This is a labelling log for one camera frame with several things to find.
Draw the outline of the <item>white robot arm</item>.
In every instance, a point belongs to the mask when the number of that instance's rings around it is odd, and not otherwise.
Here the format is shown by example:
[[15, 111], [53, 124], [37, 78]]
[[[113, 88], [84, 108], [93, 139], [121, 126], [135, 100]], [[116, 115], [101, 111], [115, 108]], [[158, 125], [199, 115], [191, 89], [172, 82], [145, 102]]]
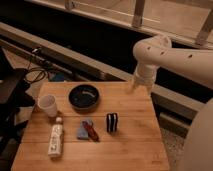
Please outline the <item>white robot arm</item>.
[[161, 67], [213, 89], [213, 50], [173, 48], [168, 36], [157, 35], [136, 42], [133, 56], [133, 87], [143, 85], [151, 91]]

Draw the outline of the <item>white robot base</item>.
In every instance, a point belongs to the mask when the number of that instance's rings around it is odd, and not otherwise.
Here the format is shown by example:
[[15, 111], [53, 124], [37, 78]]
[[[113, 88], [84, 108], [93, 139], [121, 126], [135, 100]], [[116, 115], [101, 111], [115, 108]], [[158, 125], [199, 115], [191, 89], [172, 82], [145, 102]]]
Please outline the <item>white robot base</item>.
[[176, 171], [213, 171], [213, 98], [193, 119]]

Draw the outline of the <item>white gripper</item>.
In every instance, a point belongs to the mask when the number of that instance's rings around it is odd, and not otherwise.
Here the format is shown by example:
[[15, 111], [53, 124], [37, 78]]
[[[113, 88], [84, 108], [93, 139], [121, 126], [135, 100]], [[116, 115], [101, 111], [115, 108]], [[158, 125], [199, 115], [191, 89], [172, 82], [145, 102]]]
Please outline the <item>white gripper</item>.
[[137, 66], [133, 80], [128, 82], [128, 90], [134, 91], [139, 85], [146, 86], [148, 95], [151, 95], [156, 80], [156, 68], [152, 66]]

